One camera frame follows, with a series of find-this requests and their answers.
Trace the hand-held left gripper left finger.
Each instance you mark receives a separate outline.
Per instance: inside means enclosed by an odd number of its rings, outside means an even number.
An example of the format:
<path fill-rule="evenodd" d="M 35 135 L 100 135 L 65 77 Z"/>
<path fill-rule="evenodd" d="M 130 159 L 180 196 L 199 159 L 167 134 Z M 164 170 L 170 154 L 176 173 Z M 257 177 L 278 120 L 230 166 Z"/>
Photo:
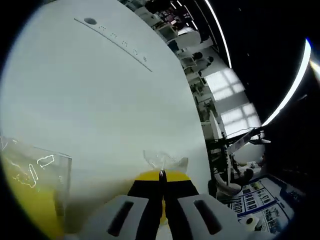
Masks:
<path fill-rule="evenodd" d="M 147 171 L 127 194 L 96 210 L 83 224 L 83 240 L 154 240 L 163 215 L 165 171 Z"/>

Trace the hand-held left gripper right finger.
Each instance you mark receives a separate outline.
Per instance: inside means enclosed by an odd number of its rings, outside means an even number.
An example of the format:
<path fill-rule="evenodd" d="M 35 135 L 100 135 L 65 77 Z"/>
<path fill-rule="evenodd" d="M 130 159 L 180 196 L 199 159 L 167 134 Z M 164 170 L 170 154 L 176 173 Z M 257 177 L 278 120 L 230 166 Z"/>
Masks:
<path fill-rule="evenodd" d="M 200 194 L 190 178 L 165 171 L 165 215 L 174 240 L 243 240 L 236 214 L 209 194 Z"/>

